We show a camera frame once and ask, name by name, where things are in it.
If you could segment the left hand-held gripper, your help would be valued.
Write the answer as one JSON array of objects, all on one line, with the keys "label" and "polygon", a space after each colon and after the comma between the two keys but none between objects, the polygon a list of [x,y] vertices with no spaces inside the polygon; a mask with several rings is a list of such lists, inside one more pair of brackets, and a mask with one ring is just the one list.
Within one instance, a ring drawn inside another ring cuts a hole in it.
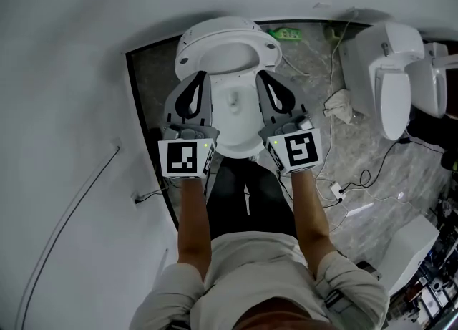
[{"label": "left hand-held gripper", "polygon": [[157,142],[162,176],[166,178],[206,178],[220,132],[211,126],[212,96],[210,76],[199,71],[186,77],[167,97],[167,122],[187,121],[199,126],[169,125]]}]

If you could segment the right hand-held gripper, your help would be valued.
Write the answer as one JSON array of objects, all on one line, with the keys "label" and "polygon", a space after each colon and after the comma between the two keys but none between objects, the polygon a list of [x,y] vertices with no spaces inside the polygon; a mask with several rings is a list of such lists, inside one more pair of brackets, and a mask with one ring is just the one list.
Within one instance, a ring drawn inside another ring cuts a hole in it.
[{"label": "right hand-held gripper", "polygon": [[259,135],[279,173],[288,175],[321,164],[321,132],[313,127],[308,115],[302,115],[306,113],[303,89],[289,78],[267,70],[257,73],[256,87],[264,124],[271,125]]}]

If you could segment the white toilet with seat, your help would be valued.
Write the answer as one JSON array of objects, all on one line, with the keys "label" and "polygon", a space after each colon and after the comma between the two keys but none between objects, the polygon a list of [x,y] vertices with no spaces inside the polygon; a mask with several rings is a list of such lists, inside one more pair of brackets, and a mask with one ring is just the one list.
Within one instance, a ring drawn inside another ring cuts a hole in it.
[{"label": "white toilet with seat", "polygon": [[275,69],[281,62],[280,44],[263,31],[226,31],[194,37],[182,35],[175,58],[178,79],[198,71],[210,75]]}]

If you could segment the person's left forearm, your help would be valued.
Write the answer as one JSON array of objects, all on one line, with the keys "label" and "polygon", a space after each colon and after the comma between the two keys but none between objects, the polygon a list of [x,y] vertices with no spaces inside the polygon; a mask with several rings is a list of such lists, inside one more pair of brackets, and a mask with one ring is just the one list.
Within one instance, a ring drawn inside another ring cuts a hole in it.
[{"label": "person's left forearm", "polygon": [[212,248],[210,224],[201,180],[183,180],[180,194],[178,262],[196,268],[201,279],[204,280],[210,266]]}]

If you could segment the person's right forearm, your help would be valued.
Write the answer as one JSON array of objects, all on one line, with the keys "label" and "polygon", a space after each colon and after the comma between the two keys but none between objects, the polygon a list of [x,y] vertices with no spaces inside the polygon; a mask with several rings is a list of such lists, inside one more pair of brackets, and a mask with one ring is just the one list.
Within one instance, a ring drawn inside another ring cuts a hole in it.
[{"label": "person's right forearm", "polygon": [[292,174],[291,183],[298,244],[308,269],[317,277],[320,262],[336,248],[330,240],[328,220],[312,172],[304,170]]}]

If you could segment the white toilet lid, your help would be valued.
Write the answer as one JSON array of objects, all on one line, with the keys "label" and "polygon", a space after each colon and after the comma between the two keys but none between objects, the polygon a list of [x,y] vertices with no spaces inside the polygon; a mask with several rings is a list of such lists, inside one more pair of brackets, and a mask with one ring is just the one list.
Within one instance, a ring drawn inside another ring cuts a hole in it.
[{"label": "white toilet lid", "polygon": [[192,43],[210,35],[230,31],[262,31],[261,27],[250,19],[239,16],[222,16],[202,21],[190,27],[181,37],[177,46],[175,66],[182,62],[182,53]]}]

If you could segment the white toilet with chrome lever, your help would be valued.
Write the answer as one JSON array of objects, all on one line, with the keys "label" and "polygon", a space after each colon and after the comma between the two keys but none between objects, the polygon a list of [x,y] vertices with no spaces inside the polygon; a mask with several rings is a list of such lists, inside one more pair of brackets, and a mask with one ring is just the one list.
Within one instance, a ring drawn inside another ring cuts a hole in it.
[{"label": "white toilet with chrome lever", "polygon": [[409,122],[411,82],[406,67],[424,58],[417,29],[379,23],[338,48],[353,110],[368,117],[388,140],[399,139]]}]

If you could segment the white crumpled cloth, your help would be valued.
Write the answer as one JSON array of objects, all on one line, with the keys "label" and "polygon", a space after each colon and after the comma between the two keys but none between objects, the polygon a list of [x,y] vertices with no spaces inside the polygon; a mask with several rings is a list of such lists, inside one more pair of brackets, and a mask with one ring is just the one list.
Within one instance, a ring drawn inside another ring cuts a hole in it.
[{"label": "white crumpled cloth", "polygon": [[350,125],[353,118],[350,92],[347,89],[340,89],[330,96],[324,103],[323,114],[326,117],[335,116],[342,122]]}]

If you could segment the green bottle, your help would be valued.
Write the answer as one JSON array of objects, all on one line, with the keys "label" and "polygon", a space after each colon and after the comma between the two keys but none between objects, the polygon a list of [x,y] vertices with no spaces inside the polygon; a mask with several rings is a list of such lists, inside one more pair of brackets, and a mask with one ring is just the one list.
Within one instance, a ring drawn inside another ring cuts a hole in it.
[{"label": "green bottle", "polygon": [[278,41],[300,41],[302,33],[299,29],[292,28],[277,28],[269,29],[268,33]]}]

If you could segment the person's black trousers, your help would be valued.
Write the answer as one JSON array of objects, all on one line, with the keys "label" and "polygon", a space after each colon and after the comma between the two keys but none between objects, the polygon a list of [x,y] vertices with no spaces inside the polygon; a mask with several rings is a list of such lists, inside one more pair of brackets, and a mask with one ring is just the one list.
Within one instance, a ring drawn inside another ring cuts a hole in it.
[{"label": "person's black trousers", "polygon": [[250,231],[297,237],[293,211],[277,178],[248,159],[223,158],[207,212],[212,239]]}]

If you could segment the person's white shirt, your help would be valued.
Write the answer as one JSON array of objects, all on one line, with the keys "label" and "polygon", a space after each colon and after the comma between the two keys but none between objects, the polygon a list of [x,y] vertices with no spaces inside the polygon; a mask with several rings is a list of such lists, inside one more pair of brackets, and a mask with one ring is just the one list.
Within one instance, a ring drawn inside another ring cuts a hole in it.
[{"label": "person's white shirt", "polygon": [[233,330],[251,307],[271,298],[293,302],[339,330],[379,330],[389,307],[384,287],[334,251],[308,270],[298,241],[280,233],[242,232],[212,242],[202,280],[186,263],[168,266],[137,309],[130,330]]}]

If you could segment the large white box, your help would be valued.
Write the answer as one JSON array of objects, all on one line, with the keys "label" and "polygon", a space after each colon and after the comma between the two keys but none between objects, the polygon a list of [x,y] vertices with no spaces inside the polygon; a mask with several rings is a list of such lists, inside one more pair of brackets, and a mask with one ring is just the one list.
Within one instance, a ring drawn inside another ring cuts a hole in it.
[{"label": "large white box", "polygon": [[380,284],[388,295],[393,296],[408,284],[438,236],[439,231],[423,215],[393,235],[378,267]]}]

